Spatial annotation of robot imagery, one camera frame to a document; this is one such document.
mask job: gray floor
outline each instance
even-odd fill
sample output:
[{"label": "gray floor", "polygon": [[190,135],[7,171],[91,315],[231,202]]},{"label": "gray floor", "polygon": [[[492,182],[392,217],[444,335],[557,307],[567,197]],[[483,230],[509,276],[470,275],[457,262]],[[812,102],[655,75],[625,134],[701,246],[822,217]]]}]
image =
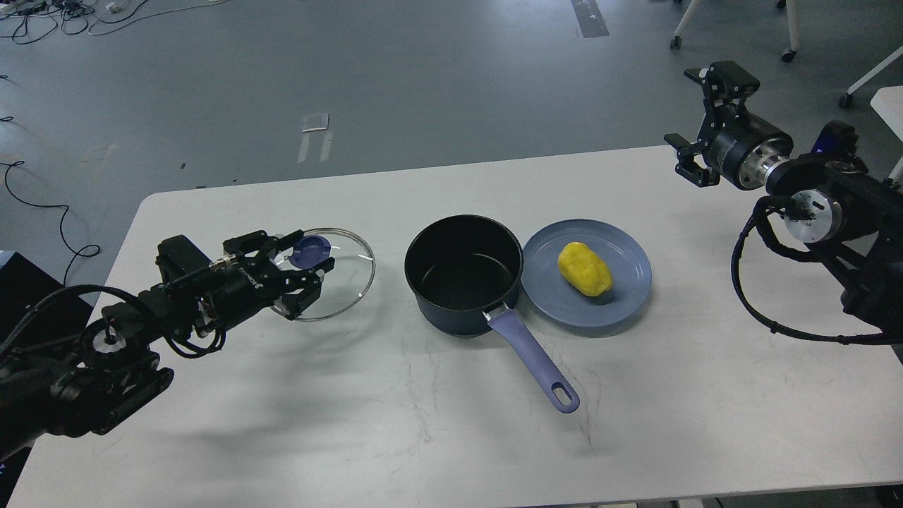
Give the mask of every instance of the gray floor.
[{"label": "gray floor", "polygon": [[[798,3],[803,48],[791,64],[778,58],[788,46],[786,16],[764,0],[705,2],[679,52],[668,43],[686,5],[671,0],[600,0],[610,36],[593,39],[580,37],[566,0],[232,0],[102,37],[2,40],[0,73],[10,80],[0,80],[0,117],[15,123],[0,124],[0,161],[27,162],[10,176],[23,198],[72,205],[73,245],[103,247],[75,264],[71,284],[106,279],[151,193],[692,136],[701,93],[683,69],[718,60],[735,60],[762,81],[750,109],[797,146],[806,149],[824,123],[840,119],[857,127],[873,173],[886,175],[903,143],[868,101],[880,87],[903,84],[903,61],[863,87],[854,109],[836,100],[903,42],[903,4]],[[0,23],[2,34],[13,28]],[[40,33],[40,22],[32,29]],[[330,114],[328,157],[319,134],[298,164],[303,117],[315,113]],[[670,167],[661,177],[688,185]],[[303,229],[327,225],[304,220],[303,195],[235,206],[294,214]],[[56,231],[59,213],[5,194],[0,212],[0,249],[61,278],[70,255]]]},{"label": "gray floor", "polygon": [[[881,508],[872,488],[761,494],[703,500],[703,508]],[[673,503],[640,503],[638,508],[678,508]]]}]

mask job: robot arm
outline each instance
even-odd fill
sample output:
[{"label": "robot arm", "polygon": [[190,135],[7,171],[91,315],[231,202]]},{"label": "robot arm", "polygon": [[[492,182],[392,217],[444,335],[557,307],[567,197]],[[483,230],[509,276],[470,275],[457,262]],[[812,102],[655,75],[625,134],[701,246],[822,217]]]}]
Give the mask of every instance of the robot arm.
[{"label": "robot arm", "polygon": [[[696,142],[678,134],[665,141],[676,149],[678,174],[699,187],[716,185],[723,176],[741,190],[765,186],[731,260],[731,276],[747,310],[772,332],[807,340],[840,343],[903,342],[903,195],[890,180],[878,182],[856,156],[852,127],[830,122],[808,154],[790,157],[793,140],[777,127],[749,113],[746,100],[759,81],[732,61],[684,75],[703,89],[705,118]],[[695,158],[701,155],[705,167]],[[806,251],[777,241],[768,216],[780,214],[791,235]],[[786,258],[820,262],[842,285],[843,312],[881,334],[822,336],[799,332],[758,313],[742,293],[739,262],[746,235],[756,229],[766,245]],[[847,240],[878,233],[862,256]]]},{"label": "robot arm", "polygon": [[[304,233],[256,231],[223,242],[210,261],[184,236],[164,240],[156,263],[163,278],[137,296],[101,286],[66,287],[44,298],[0,345],[0,460],[45,432],[106,434],[172,382],[150,344],[163,338],[186,358],[218,351],[226,331],[266,307],[295,319],[317,300],[335,260],[299,266],[293,252]],[[22,330],[47,306],[67,297],[105,292],[124,301],[81,333],[22,343]],[[191,336],[213,335],[208,345]]]}]

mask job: white table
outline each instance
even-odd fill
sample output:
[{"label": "white table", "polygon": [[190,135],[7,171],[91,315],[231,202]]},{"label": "white table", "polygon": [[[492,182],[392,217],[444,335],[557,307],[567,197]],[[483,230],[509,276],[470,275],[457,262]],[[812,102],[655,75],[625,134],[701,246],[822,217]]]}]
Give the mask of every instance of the white table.
[{"label": "white table", "polygon": [[[171,388],[105,437],[41,438],[12,506],[515,506],[903,481],[893,352],[754,322],[729,257],[760,193],[697,189],[672,157],[656,146],[150,196],[109,285],[157,282],[156,245],[175,234],[215,256],[241,233],[314,227],[366,238],[376,281],[340,318],[263,312],[198,361],[160,343]],[[461,212],[524,243],[553,221],[608,221],[645,248],[653,296],[623,334],[573,337],[518,305],[579,391],[575,413],[549,404],[501,337],[450,337],[417,310],[405,250]],[[748,251],[749,298],[767,315],[871,331],[841,313],[820,266],[755,238]]]},{"label": "white table", "polygon": [[[871,98],[871,106],[888,124],[890,130],[903,140],[903,87],[886,87],[878,89]],[[897,162],[890,172],[890,178],[899,181],[903,173],[903,158]]]}]

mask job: power strip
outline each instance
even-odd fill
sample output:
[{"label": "power strip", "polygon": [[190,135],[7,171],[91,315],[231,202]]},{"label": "power strip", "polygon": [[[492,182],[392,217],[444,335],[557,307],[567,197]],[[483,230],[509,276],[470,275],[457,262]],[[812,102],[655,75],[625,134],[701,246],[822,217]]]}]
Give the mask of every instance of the power strip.
[{"label": "power strip", "polygon": [[125,2],[110,2],[107,4],[107,12],[110,14],[116,14],[126,6]]},{"label": "power strip", "polygon": [[2,14],[14,13],[15,11],[19,10],[18,9],[19,5],[25,4],[29,1],[30,0],[15,0],[11,4],[6,4],[3,7],[0,7],[0,13],[2,13]]}]

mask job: chair leg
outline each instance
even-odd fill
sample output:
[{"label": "chair leg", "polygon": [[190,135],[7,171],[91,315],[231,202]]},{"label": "chair leg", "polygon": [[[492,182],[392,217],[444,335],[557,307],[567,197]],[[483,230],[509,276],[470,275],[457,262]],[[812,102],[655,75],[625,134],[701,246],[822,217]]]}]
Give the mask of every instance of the chair leg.
[{"label": "chair leg", "polygon": [[681,34],[684,33],[686,29],[686,25],[690,23],[690,18],[695,14],[696,9],[699,8],[699,4],[701,4],[703,0],[693,0],[690,2],[690,5],[686,8],[686,12],[684,13],[684,17],[680,19],[680,24],[677,25],[677,30],[675,30],[675,37],[680,37]]},{"label": "chair leg", "polygon": [[860,80],[853,83],[852,86],[847,89],[847,94],[852,95],[852,93],[859,89],[859,87],[864,85],[870,79],[874,78],[876,74],[884,71],[884,68],[889,66],[894,60],[899,58],[900,55],[903,55],[903,46],[900,46],[895,52],[891,53],[888,58],[884,59],[881,63],[876,65],[874,69],[867,72],[865,76],[862,76],[860,78]]},{"label": "chair leg", "polygon": [[793,61],[796,52],[799,51],[799,20],[796,17],[796,0],[787,0],[787,27],[790,30],[790,49],[784,51],[781,60],[787,63]]},{"label": "chair leg", "polygon": [[901,158],[897,162],[897,165],[895,165],[894,168],[890,171],[889,178],[894,182],[899,182],[901,173],[903,173],[903,158]]}]

